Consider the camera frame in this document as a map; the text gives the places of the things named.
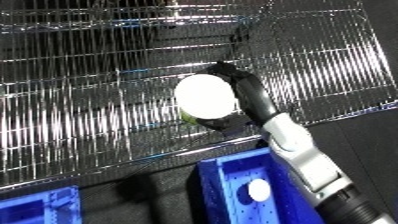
blue plastic bin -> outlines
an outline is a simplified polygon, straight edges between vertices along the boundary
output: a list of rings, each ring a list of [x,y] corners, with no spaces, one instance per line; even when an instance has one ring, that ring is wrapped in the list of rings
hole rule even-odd
[[[0,201],[0,223],[80,224],[78,188],[66,187]]]
[[[323,223],[267,148],[202,161],[199,172],[211,224]],[[264,202],[248,193],[248,183],[258,178],[271,185]]]

dark background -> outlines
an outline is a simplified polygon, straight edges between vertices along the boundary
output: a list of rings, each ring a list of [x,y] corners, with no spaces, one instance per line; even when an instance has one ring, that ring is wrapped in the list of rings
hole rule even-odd
[[[365,0],[366,11],[393,74],[398,74],[398,1]],[[355,181],[380,209],[398,215],[398,110],[310,127],[319,148]],[[195,163],[240,151],[225,149],[169,159],[133,175],[137,168],[108,173],[102,184],[81,190],[85,223],[206,223]]]

white ball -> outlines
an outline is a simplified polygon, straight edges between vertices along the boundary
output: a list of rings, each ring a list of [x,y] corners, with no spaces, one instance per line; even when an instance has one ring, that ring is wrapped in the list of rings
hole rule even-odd
[[[257,202],[266,201],[271,195],[269,183],[263,179],[255,179],[249,183],[248,191],[250,197]]]
[[[175,89],[178,106],[201,119],[219,119],[235,108],[235,95],[229,83],[214,75],[198,74],[183,79]]]

chrome wire grid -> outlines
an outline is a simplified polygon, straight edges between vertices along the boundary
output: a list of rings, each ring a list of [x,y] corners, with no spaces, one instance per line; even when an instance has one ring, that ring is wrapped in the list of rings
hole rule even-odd
[[[173,88],[216,61],[311,124],[391,103],[357,0],[1,3],[0,188],[257,139],[184,123]]]

wire rack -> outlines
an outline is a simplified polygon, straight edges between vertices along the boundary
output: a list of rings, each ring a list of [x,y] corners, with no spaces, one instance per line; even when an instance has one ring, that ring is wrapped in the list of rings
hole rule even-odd
[[[257,139],[184,123],[173,89],[216,61],[304,124],[396,99],[356,0],[1,3],[0,189]]]

